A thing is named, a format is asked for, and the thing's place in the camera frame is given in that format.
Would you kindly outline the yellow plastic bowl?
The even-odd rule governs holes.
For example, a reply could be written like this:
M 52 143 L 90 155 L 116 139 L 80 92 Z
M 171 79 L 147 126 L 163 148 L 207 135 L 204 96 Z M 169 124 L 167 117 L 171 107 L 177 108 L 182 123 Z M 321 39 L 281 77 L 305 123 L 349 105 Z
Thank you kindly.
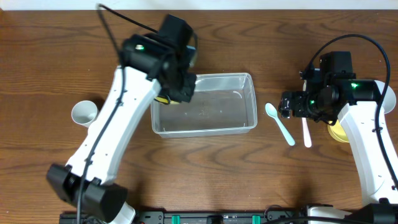
M 327 126 L 328 132 L 330 136 L 338 141 L 338 142 L 343 142 L 343 143 L 349 143 L 348 137 L 341 126 L 340 122 L 337 120 L 334 125 L 329 124 Z

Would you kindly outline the yellow plastic cup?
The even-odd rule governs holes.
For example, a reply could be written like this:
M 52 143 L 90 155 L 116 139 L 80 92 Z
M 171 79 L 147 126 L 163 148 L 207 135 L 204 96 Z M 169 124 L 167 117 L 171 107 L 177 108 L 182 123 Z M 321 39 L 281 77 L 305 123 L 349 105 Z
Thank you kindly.
M 162 103 L 163 105 L 178 105 L 178 104 L 180 104 L 180 102 L 173 101 L 170 98 L 164 98 L 161 96 L 155 97 L 154 100 L 158 103 Z

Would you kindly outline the mint green plastic spoon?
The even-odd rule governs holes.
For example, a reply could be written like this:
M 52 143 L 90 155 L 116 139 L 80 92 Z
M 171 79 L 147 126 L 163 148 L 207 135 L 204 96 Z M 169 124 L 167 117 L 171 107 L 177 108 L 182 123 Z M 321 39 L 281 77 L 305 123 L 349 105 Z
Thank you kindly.
M 266 103 L 265 104 L 265 110 L 268 116 L 273 118 L 275 122 L 277 123 L 282 135 L 284 136 L 285 140 L 287 141 L 288 145 L 294 146 L 295 145 L 295 140 L 292 137 L 292 135 L 289 133 L 287 128 L 283 125 L 282 121 L 278 117 L 277 110 L 275 106 L 271 103 Z

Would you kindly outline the clear plastic container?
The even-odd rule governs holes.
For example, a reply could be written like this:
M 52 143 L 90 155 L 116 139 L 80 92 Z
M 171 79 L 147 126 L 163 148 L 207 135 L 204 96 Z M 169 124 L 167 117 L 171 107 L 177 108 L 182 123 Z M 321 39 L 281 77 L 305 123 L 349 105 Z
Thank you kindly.
M 162 138 L 244 134 L 257 126 L 256 94 L 249 73 L 197 75 L 191 102 L 150 106 L 152 130 Z

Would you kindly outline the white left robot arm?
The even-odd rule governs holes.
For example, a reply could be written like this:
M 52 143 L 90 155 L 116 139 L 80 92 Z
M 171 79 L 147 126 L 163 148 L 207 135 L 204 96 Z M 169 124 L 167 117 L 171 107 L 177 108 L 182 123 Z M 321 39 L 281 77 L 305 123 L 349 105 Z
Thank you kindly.
M 116 46 L 119 64 L 111 89 L 81 146 L 65 165 L 52 164 L 47 181 L 76 208 L 75 223 L 132 223 L 127 189 L 115 179 L 127 145 L 153 101 L 189 102 L 197 56 L 197 35 L 188 23 L 167 15 L 159 30 L 135 34 Z

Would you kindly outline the pink plastic fork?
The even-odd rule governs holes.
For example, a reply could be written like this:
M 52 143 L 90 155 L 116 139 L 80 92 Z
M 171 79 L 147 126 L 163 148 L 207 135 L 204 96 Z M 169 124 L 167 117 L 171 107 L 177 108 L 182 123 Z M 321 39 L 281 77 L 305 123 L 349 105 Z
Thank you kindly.
M 303 141 L 304 146 L 310 148 L 312 146 L 312 139 L 310 136 L 310 131 L 307 124 L 307 119 L 302 118 L 302 129 L 303 129 Z

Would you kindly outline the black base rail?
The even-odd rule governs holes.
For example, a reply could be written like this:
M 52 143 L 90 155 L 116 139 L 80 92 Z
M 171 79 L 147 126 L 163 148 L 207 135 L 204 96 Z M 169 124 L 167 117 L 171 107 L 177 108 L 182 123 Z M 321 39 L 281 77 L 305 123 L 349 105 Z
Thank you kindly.
M 264 212 L 164 212 L 131 210 L 122 212 L 113 223 L 132 224 L 229 224 L 229 223 L 397 223 L 396 203 L 370 203 L 347 212 L 327 204 L 309 204 L 300 210 L 272 205 Z

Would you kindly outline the grey plastic bowl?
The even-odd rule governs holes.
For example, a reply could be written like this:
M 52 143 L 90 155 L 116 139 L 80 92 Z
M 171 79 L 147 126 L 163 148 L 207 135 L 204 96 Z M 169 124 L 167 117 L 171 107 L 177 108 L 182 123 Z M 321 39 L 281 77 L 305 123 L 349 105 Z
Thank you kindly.
M 375 80 L 377 87 L 380 91 L 380 93 L 382 93 L 384 87 L 385 87 L 385 83 L 379 80 Z M 387 91 L 386 91 L 386 95 L 384 97 L 384 101 L 382 103 L 382 107 L 384 108 L 384 113 L 388 114 L 390 113 L 396 106 L 396 94 L 394 93 L 394 90 L 388 86 L 387 87 Z

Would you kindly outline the grey plastic cup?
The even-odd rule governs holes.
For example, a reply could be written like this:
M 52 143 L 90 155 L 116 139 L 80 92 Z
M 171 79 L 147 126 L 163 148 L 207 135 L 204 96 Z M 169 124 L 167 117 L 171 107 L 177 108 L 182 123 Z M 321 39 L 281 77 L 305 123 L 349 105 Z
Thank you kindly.
M 78 102 L 72 109 L 72 120 L 81 126 L 88 128 L 98 116 L 98 108 L 95 103 L 89 100 Z

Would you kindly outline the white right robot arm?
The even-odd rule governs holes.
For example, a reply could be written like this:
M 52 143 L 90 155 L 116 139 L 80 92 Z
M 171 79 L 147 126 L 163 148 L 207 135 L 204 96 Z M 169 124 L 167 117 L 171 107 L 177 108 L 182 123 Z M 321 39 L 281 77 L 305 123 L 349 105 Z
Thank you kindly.
M 366 223 L 397 223 L 397 187 L 382 155 L 375 127 L 378 121 L 386 157 L 397 170 L 397 154 L 384 116 L 386 109 L 376 111 L 383 83 L 356 78 L 350 52 L 322 55 L 319 68 L 310 67 L 302 79 L 304 90 L 283 92 L 278 108 L 281 116 L 341 125 L 351 146 L 363 200 L 363 207 L 353 213 L 329 205 L 309 205 L 304 215 Z

